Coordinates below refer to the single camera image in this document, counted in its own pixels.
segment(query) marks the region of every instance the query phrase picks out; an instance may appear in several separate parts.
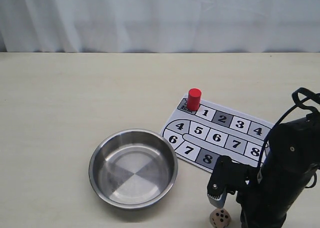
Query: printed number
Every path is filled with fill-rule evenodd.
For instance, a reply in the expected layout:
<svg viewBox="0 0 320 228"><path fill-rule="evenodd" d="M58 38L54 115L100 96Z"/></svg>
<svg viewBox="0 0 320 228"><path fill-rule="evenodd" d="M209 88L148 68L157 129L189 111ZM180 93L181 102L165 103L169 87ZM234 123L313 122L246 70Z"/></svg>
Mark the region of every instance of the printed number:
<svg viewBox="0 0 320 228"><path fill-rule="evenodd" d="M169 142L170 143L172 143L172 144L174 144L174 143L176 143L177 142L177 139L178 139L178 137L176 137L176 136L171 136L170 138L169 138Z"/></svg>
<svg viewBox="0 0 320 228"><path fill-rule="evenodd" d="M244 128L244 122L243 121L241 121L241 120L238 120L237 121L237 124L236 124L236 127L238 127L239 129L243 129Z"/></svg>
<svg viewBox="0 0 320 228"><path fill-rule="evenodd" d="M203 158L203 161L204 161L205 163L207 163L207 164L211 164L212 158L213 158L213 157L212 157L211 155L206 154L206 155L204 156L204 158Z"/></svg>
<svg viewBox="0 0 320 228"><path fill-rule="evenodd" d="M258 148L252 148L251 154L253 156L259 156L260 150Z"/></svg>
<svg viewBox="0 0 320 228"><path fill-rule="evenodd" d="M224 115L220 115L219 117L220 117L220 119L218 119L218 121L220 121L222 123L226 122L227 117L225 117Z"/></svg>
<svg viewBox="0 0 320 228"><path fill-rule="evenodd" d="M185 154L189 154L191 151L193 151L193 148L190 147L190 146L187 146L186 148L189 149L189 150L187 150L187 151L185 152Z"/></svg>
<svg viewBox="0 0 320 228"><path fill-rule="evenodd" d="M213 139L214 141L216 141L216 142L219 142L219 141L221 140L221 135L219 135L219 134L214 134L213 137L212 137L212 139Z"/></svg>
<svg viewBox="0 0 320 228"><path fill-rule="evenodd" d="M206 109L206 110L204 111L204 113L203 113L203 116L207 116L208 112L209 112L209 110Z"/></svg>
<svg viewBox="0 0 320 228"><path fill-rule="evenodd" d="M201 134L202 133L202 130L203 130L203 128L201 128L201 127L197 127L195 130L194 130L194 132L196 133L196 134Z"/></svg>
<svg viewBox="0 0 320 228"><path fill-rule="evenodd" d="M253 130L257 135L261 135L262 134L262 128L258 128Z"/></svg>
<svg viewBox="0 0 320 228"><path fill-rule="evenodd" d="M241 142L240 142L240 141L237 141L237 140L233 140L233 142L235 143L235 144L232 146L233 148L237 148L237 146L241 144Z"/></svg>
<svg viewBox="0 0 320 228"><path fill-rule="evenodd" d="M184 124L177 124L176 127L178 128L178 130L182 130L184 128Z"/></svg>

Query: game board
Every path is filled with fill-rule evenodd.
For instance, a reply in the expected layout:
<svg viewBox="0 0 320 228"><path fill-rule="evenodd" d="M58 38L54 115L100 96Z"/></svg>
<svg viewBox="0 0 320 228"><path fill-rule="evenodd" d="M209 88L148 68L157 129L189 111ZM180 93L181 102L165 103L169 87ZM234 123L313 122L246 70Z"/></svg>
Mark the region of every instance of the game board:
<svg viewBox="0 0 320 228"><path fill-rule="evenodd" d="M161 130L177 157L212 172L220 155L256 166L264 138L273 124L206 100L197 111L187 108L185 94ZM265 149L264 161L269 149Z"/></svg>

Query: die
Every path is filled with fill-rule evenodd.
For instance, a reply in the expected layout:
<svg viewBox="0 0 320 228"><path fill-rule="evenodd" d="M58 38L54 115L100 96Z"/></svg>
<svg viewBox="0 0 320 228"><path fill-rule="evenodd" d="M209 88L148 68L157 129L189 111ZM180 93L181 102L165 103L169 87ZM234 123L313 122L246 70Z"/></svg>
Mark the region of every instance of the die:
<svg viewBox="0 0 320 228"><path fill-rule="evenodd" d="M214 228L225 228L230 222L231 217L226 209L217 208L210 214L210 223Z"/></svg>

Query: bowl rim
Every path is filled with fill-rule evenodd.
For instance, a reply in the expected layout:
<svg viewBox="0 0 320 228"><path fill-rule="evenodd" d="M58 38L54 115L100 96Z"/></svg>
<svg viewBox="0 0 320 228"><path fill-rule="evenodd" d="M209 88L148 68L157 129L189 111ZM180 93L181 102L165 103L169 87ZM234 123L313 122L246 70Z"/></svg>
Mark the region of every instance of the bowl rim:
<svg viewBox="0 0 320 228"><path fill-rule="evenodd" d="M97 186L97 184L95 182L95 179L94 179L93 166L94 166L94 161L95 161L96 156L99 153L99 151L105 146L105 144L107 142L109 142L114 137L116 137L116 136L118 136L120 134L128 133L128 132L149 133L149 134L155 136L156 138L160 139L169 148L169 150L170 150L170 152L172 154L173 161L174 161L173 175L172 175L167 187L159 195L157 195L153 199L150 199L149 201L146 201L146 202L143 202L143 203L139 203L139 204L122 204L122 203L118 203L118 202L115 202L115 201L109 199L108 197L106 197L101 192L101 190L98 188L98 186ZM171 144L164 137L162 137L160 134L155 133L155 132L153 132L151 130L147 130L147 129L140 129L140 128L125 129L125 130L122 130L122 131L119 131L119 132L116 132L116 133L110 135L109 137L107 137L104 141L102 141L97 146L97 148L94 150L94 152L93 152L93 154L91 156L90 162L89 162L88 175L89 175L89 181L90 181L91 187L95 191L96 195L98 195L98 197L100 199L102 199L103 201L105 201L106 203L108 203L108 204L110 204L112 206L121 208L121 209L127 209L127 210L142 209L142 208L146 208L146 207L149 207L149 206L157 203L159 200L161 200L171 190L171 188L175 184L175 181L176 181L177 175L178 175L178 158L177 158L175 150L173 149Z"/></svg>

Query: white square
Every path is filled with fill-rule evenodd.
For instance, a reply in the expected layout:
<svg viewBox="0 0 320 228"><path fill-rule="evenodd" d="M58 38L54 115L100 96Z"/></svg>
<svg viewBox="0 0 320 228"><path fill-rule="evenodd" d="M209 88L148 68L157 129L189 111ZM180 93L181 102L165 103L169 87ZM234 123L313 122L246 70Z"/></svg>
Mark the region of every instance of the white square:
<svg viewBox="0 0 320 228"><path fill-rule="evenodd" d="M249 157L251 159L254 159L254 160L258 161L259 160L259 156L260 156L260 152L261 152L261 146L260 145L248 142L248 144L246 145L246 148L245 148L244 155L246 157ZM263 153L262 162L264 162L265 158L266 158L266 154Z"/></svg>
<svg viewBox="0 0 320 228"><path fill-rule="evenodd" d="M182 144L184 139L182 138L182 135L175 133L171 130L166 129L163 133L163 137L169 141L173 149L176 149L179 145Z"/></svg>
<svg viewBox="0 0 320 228"><path fill-rule="evenodd" d="M205 140L212 144L224 147L227 141L227 138L228 138L228 134L223 133L221 131L217 131L215 129L210 129L210 132Z"/></svg>
<svg viewBox="0 0 320 228"><path fill-rule="evenodd" d="M214 109L208 108L206 106L200 105L199 109L197 110L197 112L195 113L196 116L202 118L202 119L206 119L209 121L212 121L212 119L214 118L216 111Z"/></svg>
<svg viewBox="0 0 320 228"><path fill-rule="evenodd" d="M247 133L250 126L250 122L250 120L234 116L231 121L230 128L238 130L242 133Z"/></svg>
<svg viewBox="0 0 320 228"><path fill-rule="evenodd" d="M209 130L209 127L191 121L189 134L205 140Z"/></svg>
<svg viewBox="0 0 320 228"><path fill-rule="evenodd" d="M185 141L175 150L175 152L189 160L195 161L200 150L200 147Z"/></svg>

